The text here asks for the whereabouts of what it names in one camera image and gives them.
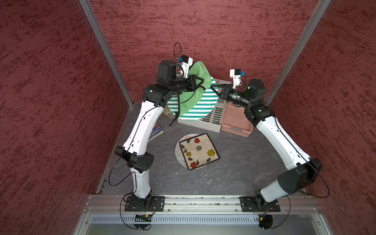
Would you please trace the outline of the green striped round plate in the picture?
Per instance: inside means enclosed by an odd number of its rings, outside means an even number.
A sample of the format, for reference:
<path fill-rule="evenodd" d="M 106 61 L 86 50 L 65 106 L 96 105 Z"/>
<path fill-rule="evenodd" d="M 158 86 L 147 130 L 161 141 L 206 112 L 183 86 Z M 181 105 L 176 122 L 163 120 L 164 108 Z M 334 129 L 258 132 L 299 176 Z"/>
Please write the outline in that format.
<path fill-rule="evenodd" d="M 216 82 L 214 78 L 211 76 L 211 85 L 216 85 Z M 204 118 L 206 115 L 208 115 L 211 111 L 213 111 L 214 107 L 216 106 L 218 101 L 217 94 L 209 87 L 203 92 L 202 98 L 198 101 L 198 103 L 192 107 L 190 110 L 188 110 L 186 113 L 182 113 L 182 106 L 184 104 L 180 105 L 180 119 L 184 120 L 199 120 Z M 170 99 L 167 103 L 167 107 L 169 110 L 175 114 L 175 112 L 178 112 L 178 96 L 173 95 L 172 99 Z"/>

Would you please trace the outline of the green microfiber cloth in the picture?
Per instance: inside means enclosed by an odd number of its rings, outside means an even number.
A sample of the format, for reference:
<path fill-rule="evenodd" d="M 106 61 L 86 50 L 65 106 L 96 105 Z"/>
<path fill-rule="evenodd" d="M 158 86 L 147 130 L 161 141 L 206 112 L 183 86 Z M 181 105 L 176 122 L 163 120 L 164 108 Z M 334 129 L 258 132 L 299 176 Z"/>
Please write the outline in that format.
<path fill-rule="evenodd" d="M 216 105 L 217 97 L 210 89 L 213 78 L 201 61 L 192 65 L 188 77 L 192 81 L 193 88 L 179 96 L 179 118 L 198 120 L 208 115 Z"/>

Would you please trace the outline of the square floral plate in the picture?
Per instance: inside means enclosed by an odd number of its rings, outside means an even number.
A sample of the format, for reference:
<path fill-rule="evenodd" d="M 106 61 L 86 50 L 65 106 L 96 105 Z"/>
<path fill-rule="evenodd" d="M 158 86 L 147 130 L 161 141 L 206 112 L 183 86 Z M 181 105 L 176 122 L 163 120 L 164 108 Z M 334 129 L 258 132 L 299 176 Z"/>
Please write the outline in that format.
<path fill-rule="evenodd" d="M 220 159 L 207 133 L 184 139 L 178 146 L 188 170 L 197 169 Z"/>

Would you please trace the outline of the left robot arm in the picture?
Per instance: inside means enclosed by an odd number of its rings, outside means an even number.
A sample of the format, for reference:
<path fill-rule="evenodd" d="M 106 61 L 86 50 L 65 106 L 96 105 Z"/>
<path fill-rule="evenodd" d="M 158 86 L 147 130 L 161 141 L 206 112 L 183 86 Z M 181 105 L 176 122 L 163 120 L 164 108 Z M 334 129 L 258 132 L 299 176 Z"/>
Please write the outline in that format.
<path fill-rule="evenodd" d="M 145 89 L 141 109 L 130 136 L 123 146 L 115 149 L 115 154 L 125 160 L 131 170 L 134 189 L 129 197 L 131 206 L 136 210 L 147 211 L 153 206 L 149 169 L 154 156 L 146 148 L 157 119 L 174 95 L 202 92 L 211 82 L 211 76 L 201 61 L 187 69 L 173 60 L 163 60 L 158 65 L 156 81 Z"/>

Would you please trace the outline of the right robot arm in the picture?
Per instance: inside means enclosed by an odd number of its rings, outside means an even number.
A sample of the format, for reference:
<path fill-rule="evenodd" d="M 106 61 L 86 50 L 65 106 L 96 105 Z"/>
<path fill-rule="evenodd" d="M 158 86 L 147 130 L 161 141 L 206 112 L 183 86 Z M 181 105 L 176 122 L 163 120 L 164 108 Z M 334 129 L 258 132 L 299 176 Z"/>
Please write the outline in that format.
<path fill-rule="evenodd" d="M 268 211 L 279 198 L 313 184 L 322 163 L 305 153 L 282 128 L 274 111 L 264 102 L 264 83 L 260 79 L 251 79 L 243 93 L 229 84 L 222 84 L 220 88 L 218 97 L 244 108 L 246 118 L 269 140 L 287 169 L 250 199 L 252 210 Z"/>

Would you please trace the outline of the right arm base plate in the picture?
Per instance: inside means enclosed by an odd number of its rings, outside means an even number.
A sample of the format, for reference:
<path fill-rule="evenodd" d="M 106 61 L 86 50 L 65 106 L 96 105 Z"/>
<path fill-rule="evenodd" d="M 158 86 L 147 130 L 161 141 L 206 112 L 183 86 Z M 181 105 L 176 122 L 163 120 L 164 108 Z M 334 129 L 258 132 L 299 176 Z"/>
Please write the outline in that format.
<path fill-rule="evenodd" d="M 277 200 L 266 202 L 260 196 L 241 196 L 239 197 L 240 206 L 243 212 L 280 212 L 280 206 Z"/>

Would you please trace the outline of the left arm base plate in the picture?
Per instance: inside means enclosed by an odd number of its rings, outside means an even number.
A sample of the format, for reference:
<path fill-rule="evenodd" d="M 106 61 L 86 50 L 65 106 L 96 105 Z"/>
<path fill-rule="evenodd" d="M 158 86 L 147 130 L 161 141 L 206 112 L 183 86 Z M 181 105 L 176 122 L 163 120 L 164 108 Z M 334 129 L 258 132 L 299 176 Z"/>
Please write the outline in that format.
<path fill-rule="evenodd" d="M 164 196 L 147 196 L 145 199 L 131 195 L 125 200 L 125 212 L 162 212 L 165 206 Z"/>

